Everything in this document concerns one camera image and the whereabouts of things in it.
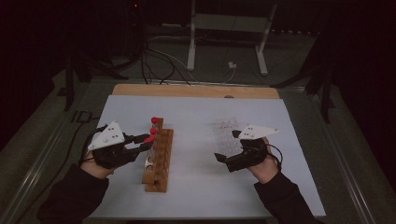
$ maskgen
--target white cable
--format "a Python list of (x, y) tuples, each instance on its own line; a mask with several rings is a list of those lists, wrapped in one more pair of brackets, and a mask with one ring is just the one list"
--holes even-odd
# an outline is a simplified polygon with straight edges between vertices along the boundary
[(231, 75), (231, 77), (227, 81), (221, 82), (221, 84), (225, 84), (225, 83), (231, 81), (231, 79), (233, 79), (233, 75), (235, 75), (235, 68), (233, 68), (233, 74)]

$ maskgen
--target red peg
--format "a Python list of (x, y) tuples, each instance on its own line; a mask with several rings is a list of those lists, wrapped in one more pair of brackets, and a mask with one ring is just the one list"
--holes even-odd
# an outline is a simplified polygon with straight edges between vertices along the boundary
[(153, 134), (151, 134), (148, 138), (146, 138), (143, 142), (144, 143), (148, 143), (148, 142), (152, 142), (154, 141), (155, 136)]
[(156, 134), (157, 133), (157, 129), (156, 128), (150, 128), (149, 129), (149, 133)]
[(151, 123), (155, 124), (158, 122), (158, 119), (156, 117), (151, 118)]

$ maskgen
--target metal stand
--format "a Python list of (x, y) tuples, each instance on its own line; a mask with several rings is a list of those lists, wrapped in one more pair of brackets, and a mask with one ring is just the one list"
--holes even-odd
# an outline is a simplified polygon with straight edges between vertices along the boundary
[[(195, 12), (195, 0), (191, 2), (191, 37), (189, 59), (187, 60), (187, 69), (194, 70), (195, 63), (195, 29), (211, 29), (211, 30), (229, 30), (229, 31), (244, 31), (262, 33), (262, 42), (256, 46), (257, 61), (260, 67), (260, 74), (262, 76), (268, 75), (267, 66), (265, 64), (264, 56), (262, 54), (267, 37), (271, 31), (272, 21), (276, 12), (276, 4), (271, 8), (268, 18), (253, 18), (253, 17), (235, 17), (235, 16), (220, 16), (210, 14), (200, 14)], [(226, 24), (230, 23), (233, 26), (227, 29)]]

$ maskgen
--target transparent object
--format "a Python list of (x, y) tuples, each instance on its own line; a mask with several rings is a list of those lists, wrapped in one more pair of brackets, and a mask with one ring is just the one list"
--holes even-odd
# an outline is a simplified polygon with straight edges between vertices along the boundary
[(233, 137), (233, 130), (239, 130), (236, 119), (216, 119), (213, 125), (213, 133), (218, 145), (216, 153), (231, 157), (242, 152), (240, 140)]

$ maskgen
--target black cable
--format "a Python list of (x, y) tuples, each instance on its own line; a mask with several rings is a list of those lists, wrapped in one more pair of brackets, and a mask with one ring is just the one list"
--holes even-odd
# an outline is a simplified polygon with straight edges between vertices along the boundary
[(270, 145), (270, 144), (265, 144), (265, 145), (268, 146), (268, 147), (273, 147), (274, 149), (276, 149), (279, 152), (280, 160), (274, 154), (272, 154), (271, 152), (268, 152), (268, 156), (270, 156), (270, 157), (272, 157), (272, 158), (274, 158), (276, 160), (277, 169), (280, 171), (282, 169), (282, 162), (283, 162), (282, 152), (279, 150), (279, 148), (277, 148), (277, 147), (275, 147), (273, 145)]
[(146, 84), (149, 84), (148, 80), (146, 79), (146, 76), (145, 76), (145, 65), (144, 65), (144, 62), (143, 62), (143, 54), (140, 55), (140, 67), (142, 69), (142, 77), (143, 77), (143, 79), (145, 79)]
[[(167, 57), (166, 54), (164, 54), (164, 53), (162, 53), (162, 52), (159, 52), (159, 51), (157, 51), (157, 50), (155, 50), (155, 49), (148, 49), (148, 50), (154, 51), (154, 52), (156, 52), (156, 53), (158, 53), (158, 54), (161, 54), (161, 55)], [(190, 82), (189, 82), (186, 78), (183, 77), (183, 75), (181, 74), (180, 70), (178, 70), (177, 66), (175, 66), (175, 69), (176, 69), (177, 72), (180, 74), (181, 78), (182, 78), (187, 84), (189, 84), (189, 86), (190, 86), (190, 85), (191, 85)]]
[(176, 70), (175, 64), (174, 64), (174, 63), (172, 62), (172, 60), (171, 60), (168, 56), (166, 56), (166, 55), (163, 55), (163, 56), (164, 56), (167, 60), (165, 60), (164, 58), (158, 57), (158, 56), (156, 56), (156, 55), (150, 54), (150, 53), (148, 53), (148, 52), (145, 52), (145, 53), (148, 54), (148, 55), (151, 56), (151, 57), (161, 59), (161, 60), (165, 61), (166, 63), (171, 64), (171, 66), (172, 66), (172, 72), (171, 72), (169, 75), (167, 75), (166, 77), (164, 77), (164, 78), (159, 78), (159, 79), (161, 80), (160, 85), (163, 84), (163, 82), (166, 83), (165, 80), (168, 79), (168, 78), (170, 78), (170, 77), (175, 73), (175, 70)]
[(152, 81), (151, 73), (152, 73), (152, 71), (151, 71), (151, 67), (148, 66), (148, 56), (146, 54), (142, 54), (142, 55), (143, 55), (144, 59), (146, 60), (145, 62), (143, 61), (143, 64), (148, 68), (148, 79), (149, 79), (149, 83), (148, 84), (151, 84), (151, 81)]
[(147, 62), (145, 62), (144, 65), (148, 68), (148, 71), (149, 71), (149, 83), (148, 83), (148, 84), (151, 84), (151, 82), (152, 82), (151, 75), (153, 75), (154, 77), (156, 77), (156, 78), (158, 78), (158, 79), (161, 79), (160, 77), (158, 77), (158, 76), (151, 70), (151, 67), (149, 66), (149, 64), (148, 64)]
[(64, 166), (66, 165), (66, 162), (67, 162), (68, 159), (69, 159), (70, 152), (71, 152), (71, 150), (72, 150), (72, 146), (73, 146), (73, 144), (74, 144), (74, 141), (75, 141), (75, 139), (76, 139), (76, 136), (77, 136), (78, 131), (81, 129), (81, 127), (82, 127), (84, 124), (89, 123), (91, 120), (94, 120), (94, 119), (99, 119), (99, 118), (89, 119), (89, 120), (84, 121), (84, 122), (81, 122), (81, 123), (79, 124), (78, 128), (76, 129), (75, 133), (73, 134), (72, 140), (71, 140), (71, 142), (70, 142), (70, 144), (69, 144), (69, 147), (68, 147), (68, 149), (67, 149), (66, 156), (65, 156), (64, 161), (62, 162), (61, 166), (58, 168), (58, 170), (56, 171), (55, 175), (52, 177), (52, 179), (49, 181), (49, 183), (46, 185), (46, 187), (44, 187), (44, 188), (38, 193), (38, 195), (32, 200), (32, 202), (29, 203), (29, 204), (26, 206), (25, 210), (24, 210), (23, 213), (20, 215), (20, 217), (16, 220), (15, 224), (18, 224), (18, 223), (21, 222), (21, 220), (22, 220), (23, 217), (26, 215), (26, 213), (30, 210), (30, 208), (37, 202), (37, 200), (42, 196), (42, 194), (43, 194), (43, 193), (47, 190), (47, 188), (52, 184), (52, 182), (56, 179), (56, 177), (58, 177), (58, 174), (62, 171), (62, 169), (63, 169)]

